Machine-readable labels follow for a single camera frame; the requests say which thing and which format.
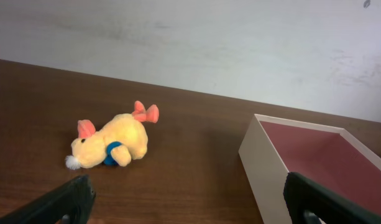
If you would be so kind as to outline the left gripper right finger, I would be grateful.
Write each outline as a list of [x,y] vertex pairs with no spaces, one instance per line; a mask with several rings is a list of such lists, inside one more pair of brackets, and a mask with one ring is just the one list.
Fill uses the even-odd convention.
[[380,215],[297,172],[287,174],[283,196],[293,224],[381,224]]

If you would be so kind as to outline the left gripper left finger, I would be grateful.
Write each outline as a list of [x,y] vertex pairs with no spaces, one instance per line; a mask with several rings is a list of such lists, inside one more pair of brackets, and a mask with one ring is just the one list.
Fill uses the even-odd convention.
[[0,218],[9,223],[87,224],[96,198],[88,175],[79,175]]

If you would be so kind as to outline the white cardboard box red interior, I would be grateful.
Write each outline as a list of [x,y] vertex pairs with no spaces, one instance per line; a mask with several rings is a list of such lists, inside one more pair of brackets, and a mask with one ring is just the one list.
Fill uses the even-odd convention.
[[381,216],[381,158],[343,128],[255,114],[239,155],[264,223],[291,222],[289,172]]

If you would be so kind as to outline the yellow plush rabbit toy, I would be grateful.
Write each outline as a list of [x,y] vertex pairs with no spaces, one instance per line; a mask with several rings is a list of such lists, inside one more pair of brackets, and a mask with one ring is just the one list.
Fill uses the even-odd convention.
[[79,120],[78,137],[71,143],[72,154],[65,158],[66,167],[89,169],[101,163],[125,167],[132,160],[142,159],[148,144],[143,123],[156,123],[158,119],[157,105],[145,108],[136,101],[132,113],[116,115],[99,131],[90,120]]

